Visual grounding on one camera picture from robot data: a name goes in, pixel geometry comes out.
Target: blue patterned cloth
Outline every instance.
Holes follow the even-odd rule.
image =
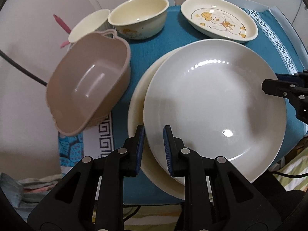
[[[276,73],[293,74],[303,66],[287,35],[269,11],[247,10],[256,21],[258,37],[245,43],[258,53]],[[114,148],[123,146],[128,138],[127,113],[134,89],[141,76],[153,62],[169,51],[208,37],[195,30],[184,18],[179,6],[169,7],[165,27],[156,36],[144,40],[128,40],[131,47],[131,81],[120,101],[112,110]],[[287,102],[287,128],[285,138],[275,162],[287,154],[307,132],[307,126],[295,118],[294,108]],[[62,166],[72,166],[83,155],[82,135],[59,138]],[[157,188],[140,171],[136,178],[124,178],[125,204],[170,204],[181,202]]]

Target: bowl with cartoon print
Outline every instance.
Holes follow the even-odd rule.
[[[254,20],[241,8],[224,0],[187,0],[181,12],[199,32],[239,43],[258,36]]]
[[[108,22],[129,39],[147,39],[163,29],[168,7],[168,0],[130,0],[114,9]]]

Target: cream plate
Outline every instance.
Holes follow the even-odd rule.
[[[135,135],[138,124],[143,125],[143,105],[147,88],[154,76],[156,70],[161,64],[179,49],[175,49],[159,58],[153,63],[139,80],[135,91],[131,97],[131,102],[128,109],[127,130],[128,136]],[[184,200],[184,186],[178,181],[174,180],[168,173],[166,173],[153,156],[147,141],[144,142],[144,149],[142,153],[141,169],[145,175],[164,192]]]
[[[181,12],[189,23],[211,38],[246,42],[258,36],[254,20],[241,8],[224,0],[187,0]]]
[[[264,79],[277,79],[269,65],[228,40],[197,41],[167,59],[150,82],[143,117],[162,168],[167,171],[163,127],[171,125],[201,156],[225,156],[249,181],[259,177],[276,157],[286,126],[285,101],[262,91]]]

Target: screw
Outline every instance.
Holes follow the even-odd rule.
[[[119,154],[125,154],[126,152],[127,152],[127,149],[124,147],[118,149]]]
[[[217,161],[218,161],[219,163],[225,163],[225,162],[226,162],[226,158],[225,158],[225,157],[218,157],[218,158],[217,158]]]
[[[91,161],[91,157],[83,157],[82,158],[82,162],[83,163],[88,163],[88,162],[90,162]]]
[[[186,154],[187,155],[187,154],[190,153],[190,150],[188,148],[182,148],[181,152],[182,152],[182,154]]]

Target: pink handle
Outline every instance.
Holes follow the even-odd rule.
[[[69,41],[65,41],[64,43],[61,44],[60,48],[64,48],[65,46],[69,45],[70,42]]]
[[[68,34],[71,33],[71,29],[65,24],[65,22],[60,17],[54,15],[54,18],[56,19],[56,22],[61,26],[61,28],[65,30],[66,33]]]

